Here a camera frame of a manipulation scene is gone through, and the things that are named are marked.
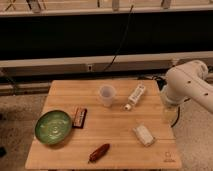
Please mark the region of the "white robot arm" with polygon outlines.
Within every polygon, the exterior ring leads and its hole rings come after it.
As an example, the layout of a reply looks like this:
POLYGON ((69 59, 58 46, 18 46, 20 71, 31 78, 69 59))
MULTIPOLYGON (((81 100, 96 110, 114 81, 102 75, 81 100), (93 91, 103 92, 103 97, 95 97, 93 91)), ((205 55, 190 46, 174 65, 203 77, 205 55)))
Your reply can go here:
POLYGON ((185 97, 193 99, 213 114, 213 86, 205 81, 207 75, 208 67, 200 60, 186 62, 167 71, 166 84, 160 91, 167 123, 174 122, 177 108, 185 97))

